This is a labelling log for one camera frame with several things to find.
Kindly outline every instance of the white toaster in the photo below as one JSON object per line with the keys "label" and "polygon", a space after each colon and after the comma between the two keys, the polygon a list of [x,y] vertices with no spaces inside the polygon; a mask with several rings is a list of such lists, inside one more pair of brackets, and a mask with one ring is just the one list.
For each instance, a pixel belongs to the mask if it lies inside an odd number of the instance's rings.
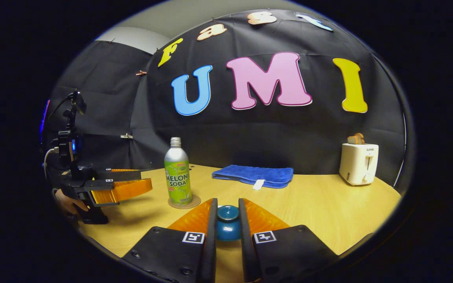
{"label": "white toaster", "polygon": [[375,179],[378,160],[378,145],[343,143],[339,173],[351,185],[371,184]]}

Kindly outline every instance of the letter u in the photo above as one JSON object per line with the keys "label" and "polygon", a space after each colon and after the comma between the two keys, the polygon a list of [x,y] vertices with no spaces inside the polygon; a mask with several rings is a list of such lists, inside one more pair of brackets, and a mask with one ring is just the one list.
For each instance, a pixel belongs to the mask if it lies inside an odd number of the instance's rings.
{"label": "letter u", "polygon": [[202,66],[193,72],[198,80],[198,99],[195,102],[189,102],[186,98],[186,81],[188,75],[181,75],[172,81],[171,86],[174,89],[174,107],[176,111],[183,116],[196,115],[203,111],[211,100],[211,85],[209,82],[209,72],[212,70],[211,65]]}

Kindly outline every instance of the white wall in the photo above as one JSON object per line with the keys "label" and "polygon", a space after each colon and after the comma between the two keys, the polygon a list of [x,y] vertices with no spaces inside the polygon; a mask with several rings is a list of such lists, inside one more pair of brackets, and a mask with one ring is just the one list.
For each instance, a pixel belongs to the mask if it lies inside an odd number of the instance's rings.
{"label": "white wall", "polygon": [[113,41],[129,45],[149,54],[166,45],[171,39],[139,27],[112,27],[96,40]]}
{"label": "white wall", "polygon": [[138,27],[173,39],[212,17],[265,7],[310,12],[307,7],[286,0],[169,0],[141,11],[115,26]]}

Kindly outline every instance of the blue bowl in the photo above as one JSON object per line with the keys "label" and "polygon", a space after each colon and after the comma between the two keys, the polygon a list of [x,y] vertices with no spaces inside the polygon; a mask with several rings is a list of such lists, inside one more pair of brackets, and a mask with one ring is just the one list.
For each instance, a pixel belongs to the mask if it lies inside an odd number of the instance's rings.
{"label": "blue bowl", "polygon": [[218,208],[216,236],[219,241],[237,241],[241,239],[239,209],[235,206]]}

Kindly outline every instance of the wooden table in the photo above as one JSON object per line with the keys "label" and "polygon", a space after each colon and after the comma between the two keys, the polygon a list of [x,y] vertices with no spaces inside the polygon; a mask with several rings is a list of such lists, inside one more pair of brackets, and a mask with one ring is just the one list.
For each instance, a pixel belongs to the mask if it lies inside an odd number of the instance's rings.
{"label": "wooden table", "polygon": [[[348,185],[340,175],[295,175],[286,188],[263,187],[239,181],[212,178],[219,168],[190,165],[192,193],[202,201],[216,197],[218,204],[238,206],[246,198],[281,220],[296,226],[304,224],[336,254],[374,232],[397,206],[401,196],[391,186],[375,178],[370,185]],[[153,226],[167,227],[191,209],[172,208],[164,169],[141,173],[151,178],[153,190],[121,201],[119,206],[102,208],[109,218],[104,225],[83,224],[83,233],[122,257]],[[217,242],[216,282],[244,282],[241,242]]]}

